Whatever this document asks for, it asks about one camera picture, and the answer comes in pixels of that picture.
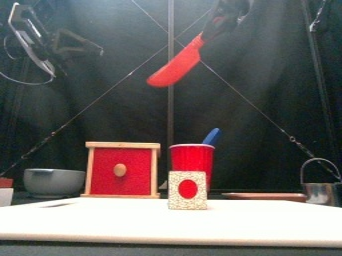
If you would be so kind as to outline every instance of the red box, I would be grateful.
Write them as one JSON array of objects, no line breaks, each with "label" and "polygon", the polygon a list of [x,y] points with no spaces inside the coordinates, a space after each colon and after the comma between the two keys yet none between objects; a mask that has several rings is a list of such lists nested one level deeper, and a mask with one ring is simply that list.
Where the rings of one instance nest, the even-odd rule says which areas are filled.
[{"label": "red box", "polygon": [[86,142],[89,148],[82,196],[159,198],[160,144]]}]

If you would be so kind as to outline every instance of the drawer knob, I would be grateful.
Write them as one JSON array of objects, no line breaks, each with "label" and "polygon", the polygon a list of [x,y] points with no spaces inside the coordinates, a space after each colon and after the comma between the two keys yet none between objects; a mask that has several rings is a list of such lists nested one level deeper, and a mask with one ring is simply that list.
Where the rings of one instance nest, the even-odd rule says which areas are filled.
[{"label": "drawer knob", "polygon": [[126,167],[125,167],[124,164],[116,164],[113,166],[113,174],[114,174],[114,176],[122,177],[125,172],[126,172]]}]

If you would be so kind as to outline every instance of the red plastic cup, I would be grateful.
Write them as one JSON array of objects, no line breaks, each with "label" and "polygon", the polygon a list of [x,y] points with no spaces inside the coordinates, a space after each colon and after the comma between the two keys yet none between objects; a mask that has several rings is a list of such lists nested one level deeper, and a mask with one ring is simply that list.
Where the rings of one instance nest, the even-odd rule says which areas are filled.
[{"label": "red plastic cup", "polygon": [[207,191],[211,184],[213,149],[207,144],[176,144],[169,147],[172,171],[205,172]]}]

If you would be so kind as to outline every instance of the red object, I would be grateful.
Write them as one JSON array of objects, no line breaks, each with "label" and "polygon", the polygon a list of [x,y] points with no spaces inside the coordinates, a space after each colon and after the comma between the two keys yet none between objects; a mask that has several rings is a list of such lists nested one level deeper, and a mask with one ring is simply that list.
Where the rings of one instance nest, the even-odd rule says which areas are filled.
[{"label": "red object", "polygon": [[12,188],[13,179],[0,178],[0,188]]},{"label": "red object", "polygon": [[204,45],[199,34],[173,59],[149,76],[146,83],[156,87],[175,84],[200,61],[199,49]]},{"label": "red object", "polygon": [[177,144],[169,147],[172,171],[205,172],[207,190],[212,176],[213,149],[207,144]]},{"label": "red object", "polygon": [[[122,177],[113,175],[113,167],[126,167]],[[150,150],[96,148],[93,151],[90,194],[149,195]]]},{"label": "red object", "polygon": [[156,167],[160,144],[86,142],[82,196],[159,198]]},{"label": "red object", "polygon": [[185,199],[193,198],[197,194],[197,184],[195,181],[183,180],[177,186],[177,193]]}]

